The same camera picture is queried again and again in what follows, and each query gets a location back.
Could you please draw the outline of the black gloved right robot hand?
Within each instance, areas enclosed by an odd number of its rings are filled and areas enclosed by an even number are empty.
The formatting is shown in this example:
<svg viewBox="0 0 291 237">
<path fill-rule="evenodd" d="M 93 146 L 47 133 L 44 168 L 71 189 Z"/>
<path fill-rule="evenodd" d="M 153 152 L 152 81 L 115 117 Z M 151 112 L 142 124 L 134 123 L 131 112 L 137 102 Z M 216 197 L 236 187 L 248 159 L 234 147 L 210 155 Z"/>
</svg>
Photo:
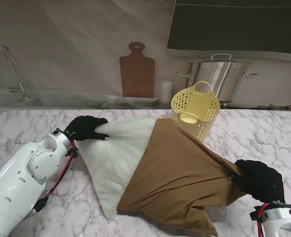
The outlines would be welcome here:
<svg viewBox="0 0 291 237">
<path fill-rule="evenodd" d="M 232 176 L 242 192 L 262 203 L 279 201 L 285 203 L 282 175 L 260 161 L 237 160 L 240 174 Z"/>
</svg>

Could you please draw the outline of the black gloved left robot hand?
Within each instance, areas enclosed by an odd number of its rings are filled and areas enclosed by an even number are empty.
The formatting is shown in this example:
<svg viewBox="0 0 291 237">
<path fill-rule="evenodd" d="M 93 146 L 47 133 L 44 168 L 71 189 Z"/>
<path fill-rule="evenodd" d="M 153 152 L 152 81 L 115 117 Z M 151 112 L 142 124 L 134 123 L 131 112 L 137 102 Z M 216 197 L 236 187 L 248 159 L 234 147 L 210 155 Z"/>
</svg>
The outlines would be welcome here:
<svg viewBox="0 0 291 237">
<path fill-rule="evenodd" d="M 93 116 L 79 116 L 74 118 L 64 130 L 64 133 L 73 140 L 84 141 L 88 139 L 106 140 L 107 134 L 98 133 L 96 127 L 107 124 L 105 118 Z"/>
</svg>

